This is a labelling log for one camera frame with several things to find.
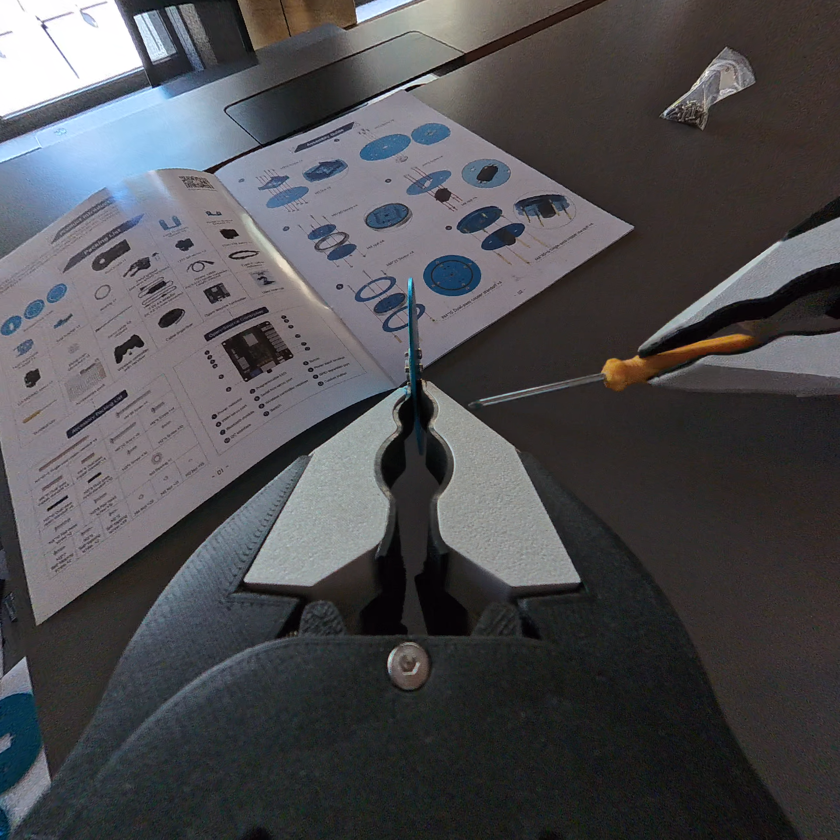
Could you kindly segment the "blue round metal plate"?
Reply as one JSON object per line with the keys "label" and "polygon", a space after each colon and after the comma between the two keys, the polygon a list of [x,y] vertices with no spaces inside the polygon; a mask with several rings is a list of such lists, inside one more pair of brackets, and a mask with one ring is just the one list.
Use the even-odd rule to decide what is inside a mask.
{"label": "blue round metal plate", "polygon": [[406,391],[413,405],[413,428],[418,454],[424,454],[425,432],[421,411],[423,363],[418,331],[417,302],[413,278],[407,280],[408,348],[406,352]]}

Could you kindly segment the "orange handled screwdriver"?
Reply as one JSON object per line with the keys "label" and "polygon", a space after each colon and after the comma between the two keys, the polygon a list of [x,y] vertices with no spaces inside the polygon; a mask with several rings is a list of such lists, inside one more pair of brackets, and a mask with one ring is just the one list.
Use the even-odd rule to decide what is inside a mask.
{"label": "orange handled screwdriver", "polygon": [[733,334],[702,340],[644,358],[637,355],[628,360],[610,359],[604,363],[600,373],[576,377],[567,381],[537,385],[520,391],[483,397],[468,404],[468,409],[475,411],[485,406],[511,402],[543,393],[556,392],[570,387],[597,382],[603,383],[605,387],[612,391],[620,392],[630,385],[647,382],[663,371],[668,371],[703,356],[750,350],[757,343],[757,338],[751,335]]}

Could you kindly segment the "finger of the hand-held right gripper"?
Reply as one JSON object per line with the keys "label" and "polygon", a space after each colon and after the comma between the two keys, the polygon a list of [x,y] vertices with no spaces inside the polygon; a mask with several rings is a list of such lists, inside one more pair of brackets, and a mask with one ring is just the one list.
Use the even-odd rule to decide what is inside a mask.
{"label": "finger of the hand-held right gripper", "polygon": [[795,297],[838,279],[839,218],[814,214],[647,339],[639,355],[710,338],[737,322],[764,319]]}
{"label": "finger of the hand-held right gripper", "polygon": [[794,334],[743,353],[708,355],[648,383],[686,392],[836,396],[839,332]]}

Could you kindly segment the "clear plastic bag of screws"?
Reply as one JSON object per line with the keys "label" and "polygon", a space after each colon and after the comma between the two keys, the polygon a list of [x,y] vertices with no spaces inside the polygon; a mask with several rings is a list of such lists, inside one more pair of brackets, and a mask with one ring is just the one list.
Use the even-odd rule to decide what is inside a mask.
{"label": "clear plastic bag of screws", "polygon": [[693,87],[664,110],[660,118],[704,130],[711,106],[755,82],[749,61],[725,48],[703,71]]}

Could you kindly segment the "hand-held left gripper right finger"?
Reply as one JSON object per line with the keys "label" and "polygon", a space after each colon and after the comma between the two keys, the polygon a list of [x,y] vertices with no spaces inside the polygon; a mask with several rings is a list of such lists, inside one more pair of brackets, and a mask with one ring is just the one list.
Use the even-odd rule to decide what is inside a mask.
{"label": "hand-held left gripper right finger", "polygon": [[468,634],[492,602],[581,585],[517,449],[426,383],[430,504],[422,609],[435,635]]}

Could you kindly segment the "dark grey desk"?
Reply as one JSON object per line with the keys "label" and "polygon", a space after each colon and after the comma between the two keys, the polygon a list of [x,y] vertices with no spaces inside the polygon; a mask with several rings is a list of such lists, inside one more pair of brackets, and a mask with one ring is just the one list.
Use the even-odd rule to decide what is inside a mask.
{"label": "dark grey desk", "polygon": [[[661,119],[725,48],[754,84],[703,130]],[[412,95],[633,229],[435,361],[419,333],[424,453],[413,428],[392,487],[405,634],[352,632],[331,602],[244,578],[312,452],[406,389],[408,335],[402,384],[279,446],[42,622],[29,659],[47,741],[70,689],[92,716],[64,733],[75,747],[16,838],[805,828],[780,806],[814,781],[783,751],[804,709],[782,726],[771,702],[760,747],[757,691],[815,678],[809,711],[837,725],[837,643],[818,665],[805,621],[838,608],[838,397],[650,379],[468,404],[640,356],[838,195],[838,2],[607,2]],[[753,350],[813,335],[825,312],[838,279],[708,339]],[[426,383],[520,453],[576,591],[428,632]]]}

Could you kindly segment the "open instruction booklet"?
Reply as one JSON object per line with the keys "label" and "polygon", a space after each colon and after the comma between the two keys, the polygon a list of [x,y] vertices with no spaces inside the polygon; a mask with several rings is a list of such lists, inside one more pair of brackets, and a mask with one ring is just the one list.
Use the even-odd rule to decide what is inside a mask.
{"label": "open instruction booklet", "polygon": [[44,622],[279,446],[633,227],[397,92],[151,171],[2,259],[2,450]]}

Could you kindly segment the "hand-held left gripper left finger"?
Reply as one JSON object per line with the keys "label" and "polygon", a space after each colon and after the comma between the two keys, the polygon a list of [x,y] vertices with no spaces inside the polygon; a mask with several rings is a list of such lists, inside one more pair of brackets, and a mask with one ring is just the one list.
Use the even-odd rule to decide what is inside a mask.
{"label": "hand-held left gripper left finger", "polygon": [[406,571],[392,487],[413,409],[401,387],[316,448],[244,585],[328,601],[352,632],[405,634]]}

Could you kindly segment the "blue plate with slots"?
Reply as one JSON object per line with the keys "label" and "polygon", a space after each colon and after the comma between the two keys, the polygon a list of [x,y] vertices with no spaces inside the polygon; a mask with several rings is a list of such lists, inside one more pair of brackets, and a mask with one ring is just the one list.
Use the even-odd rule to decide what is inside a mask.
{"label": "blue plate with slots", "polygon": [[28,772],[42,748],[31,692],[1,699],[1,793],[13,788]]}

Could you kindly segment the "white foam packaging tray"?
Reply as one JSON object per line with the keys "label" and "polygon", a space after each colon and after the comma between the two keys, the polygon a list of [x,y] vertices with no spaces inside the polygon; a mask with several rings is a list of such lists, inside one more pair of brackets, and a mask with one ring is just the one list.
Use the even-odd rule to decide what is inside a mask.
{"label": "white foam packaging tray", "polygon": [[[21,659],[1,681],[1,699],[17,692],[31,692],[27,660]],[[44,744],[26,775],[5,793],[1,793],[1,838],[9,838],[12,830],[27,815],[38,798],[48,790],[50,777]]]}

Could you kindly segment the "large window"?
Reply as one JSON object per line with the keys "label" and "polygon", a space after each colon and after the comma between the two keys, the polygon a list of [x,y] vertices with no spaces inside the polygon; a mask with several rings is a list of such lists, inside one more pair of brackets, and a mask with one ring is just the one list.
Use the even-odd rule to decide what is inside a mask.
{"label": "large window", "polygon": [[1,2],[1,139],[150,86],[118,2]]}

